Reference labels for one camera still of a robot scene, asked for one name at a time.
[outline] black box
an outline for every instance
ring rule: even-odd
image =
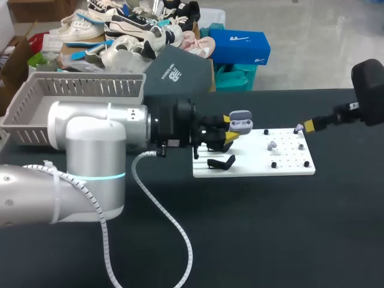
[[[212,86],[208,59],[167,45],[145,71],[144,97],[207,92]]]

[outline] pink shoe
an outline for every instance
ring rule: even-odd
[[[216,42],[211,37],[204,37],[200,40],[194,39],[192,43],[191,41],[185,41],[186,48],[184,50],[202,58],[210,57],[216,47]]]
[[[184,31],[182,33],[182,40],[180,48],[184,50],[187,47],[190,47],[194,43],[195,35],[192,31]]]

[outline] floor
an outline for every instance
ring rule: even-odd
[[[255,90],[352,87],[352,67],[366,59],[384,63],[384,4],[369,0],[199,0],[226,12],[227,29],[263,31],[272,47]],[[86,2],[79,2],[85,7]],[[38,23],[33,30],[57,28]],[[16,23],[17,34],[28,24]]]

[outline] black table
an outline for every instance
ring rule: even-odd
[[[248,109],[255,128],[281,128],[354,99],[352,90],[319,90],[217,93],[195,102],[210,114]],[[139,163],[145,185],[191,239],[186,288],[383,287],[384,125],[331,127],[307,142],[314,176],[195,179],[189,149]],[[65,170],[64,154],[11,145],[0,163],[45,159]],[[125,209],[109,231],[124,287],[172,288],[179,281],[185,244],[131,176]],[[0,230],[0,287],[111,286],[98,223]]]

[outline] white spiral cable wrap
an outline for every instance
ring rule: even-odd
[[[100,208],[99,203],[97,202],[96,198],[92,195],[92,193],[83,185],[81,184],[78,180],[76,180],[74,177],[61,172],[61,171],[54,171],[52,168],[48,168],[47,166],[42,166],[42,165],[26,165],[23,166],[24,168],[32,169],[32,170],[37,170],[41,171],[44,173],[51,174],[52,176],[55,173],[58,173],[58,176],[63,179],[64,181],[67,181],[69,184],[75,186],[78,190],[84,193],[84,195],[89,199],[89,201],[92,203],[94,206],[97,217],[100,221],[101,224],[101,231],[103,233],[103,250],[104,250],[104,262],[106,265],[106,269],[108,272],[108,276],[115,288],[122,288],[120,283],[117,281],[115,274],[113,273],[111,262],[110,262],[110,256],[109,256],[109,240],[108,240],[108,229],[107,229],[107,221],[104,216],[103,210]]]
[[[184,275],[182,276],[182,278],[180,279],[179,283],[176,284],[176,286],[174,288],[180,288],[181,286],[184,285],[184,283],[186,282],[186,280],[188,279],[188,276],[190,275],[191,273],[191,270],[192,270],[192,264],[193,264],[193,251],[192,251],[192,245],[191,245],[191,242],[186,234],[186,232],[184,231],[184,229],[180,226],[180,224],[172,217],[172,215],[170,215],[168,213],[167,210],[165,210],[165,208],[159,203],[159,201],[156,200],[156,198],[151,194],[151,192],[149,192],[149,190],[144,186],[143,182],[140,180],[139,176],[137,175],[137,172],[136,172],[136,165],[137,165],[137,162],[139,162],[140,159],[144,158],[144,157],[155,157],[156,156],[156,151],[148,151],[148,152],[143,152],[141,154],[139,154],[138,156],[136,156],[136,158],[133,160],[132,162],[132,165],[131,165],[131,171],[132,171],[132,175],[133,175],[133,178],[135,179],[135,181],[138,183],[138,185],[140,186],[140,188],[144,191],[144,193],[152,200],[152,202],[157,206],[158,209],[160,209],[160,211],[162,213],[164,213],[164,215],[172,222],[173,225],[175,225],[175,227],[179,230],[181,236],[183,237],[184,241],[185,241],[185,244],[187,245],[187,250],[188,250],[188,263],[187,263],[187,268],[184,272]]]

